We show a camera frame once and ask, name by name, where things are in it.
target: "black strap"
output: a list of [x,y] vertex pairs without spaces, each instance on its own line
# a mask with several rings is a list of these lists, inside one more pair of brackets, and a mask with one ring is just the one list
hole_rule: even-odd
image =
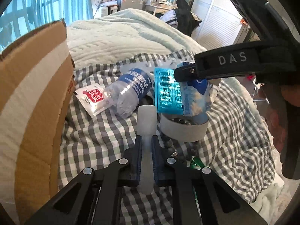
[[171,20],[169,20],[168,22],[166,22],[167,24],[170,24],[170,23],[172,23],[172,22],[176,22],[177,21],[177,19],[171,19]]
[[221,47],[195,55],[195,64],[175,69],[177,82],[218,79],[256,73],[259,83],[286,84],[285,73],[296,72],[293,50],[285,41],[254,41]]

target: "plastic water bottle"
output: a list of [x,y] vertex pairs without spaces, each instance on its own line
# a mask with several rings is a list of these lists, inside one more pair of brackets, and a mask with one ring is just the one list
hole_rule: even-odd
[[132,68],[103,91],[104,101],[122,118],[129,117],[139,101],[152,89],[150,73]]

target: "blue bottle label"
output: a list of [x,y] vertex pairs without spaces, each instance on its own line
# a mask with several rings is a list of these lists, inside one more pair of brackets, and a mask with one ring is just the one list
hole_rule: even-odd
[[[177,67],[190,65],[190,62],[182,62]],[[182,98],[182,110],[184,116],[196,116],[211,109],[208,81],[206,79],[180,82]]]
[[126,74],[120,76],[118,80],[128,83],[127,89],[132,87],[139,101],[144,98],[152,88],[151,78],[139,68],[130,69]]

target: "gingham bedsheet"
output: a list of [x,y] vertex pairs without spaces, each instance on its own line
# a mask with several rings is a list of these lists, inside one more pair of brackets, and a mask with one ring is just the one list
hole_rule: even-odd
[[[75,72],[76,89],[93,83],[108,86],[119,77],[121,64],[169,57],[191,61],[192,53],[139,54],[116,64],[91,65]],[[244,98],[224,81],[215,89],[218,94],[208,112],[210,120],[198,146],[199,157],[250,203],[274,179],[270,140]],[[122,119],[107,109],[92,119],[73,95],[62,133],[59,189],[86,167],[97,170],[120,159],[124,150],[134,145],[136,130],[137,111]],[[159,123],[157,135],[163,146]],[[188,143],[181,143],[176,151],[187,155],[188,148]],[[136,188],[124,188],[120,224],[173,224],[172,217],[171,188],[155,188],[148,196],[138,193]]]

